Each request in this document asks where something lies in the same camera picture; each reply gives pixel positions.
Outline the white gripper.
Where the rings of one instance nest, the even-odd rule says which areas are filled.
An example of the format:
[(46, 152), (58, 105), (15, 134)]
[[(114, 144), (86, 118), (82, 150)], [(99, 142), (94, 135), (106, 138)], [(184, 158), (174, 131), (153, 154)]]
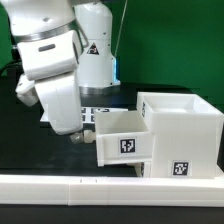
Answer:
[(74, 30), (34, 42), (20, 42), (22, 67), (35, 83), (38, 99), (53, 128), (70, 134), (73, 143), (82, 142), (83, 128), (77, 68), (81, 47)]

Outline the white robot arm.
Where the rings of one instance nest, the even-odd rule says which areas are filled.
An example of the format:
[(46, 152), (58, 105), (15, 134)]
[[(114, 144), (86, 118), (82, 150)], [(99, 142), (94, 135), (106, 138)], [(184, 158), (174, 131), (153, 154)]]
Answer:
[(59, 135), (82, 131), (82, 93), (120, 85), (112, 13), (103, 1), (0, 0), (23, 68), (17, 97), (27, 106), (40, 103)]

